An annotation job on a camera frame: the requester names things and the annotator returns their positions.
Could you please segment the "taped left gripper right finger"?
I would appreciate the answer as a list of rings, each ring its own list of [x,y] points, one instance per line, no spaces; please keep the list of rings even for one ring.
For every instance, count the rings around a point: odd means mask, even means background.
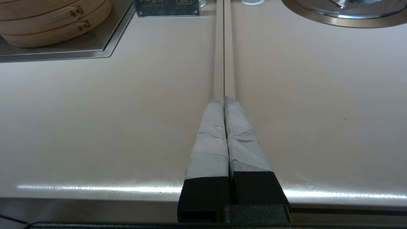
[[[230,160],[228,223],[290,223],[290,203],[241,104],[225,97]]]

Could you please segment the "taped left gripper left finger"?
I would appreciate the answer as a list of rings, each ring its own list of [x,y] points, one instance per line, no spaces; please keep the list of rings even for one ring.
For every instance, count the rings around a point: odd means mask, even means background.
[[[229,155],[222,106],[205,107],[177,206],[180,223],[219,223],[230,204]]]

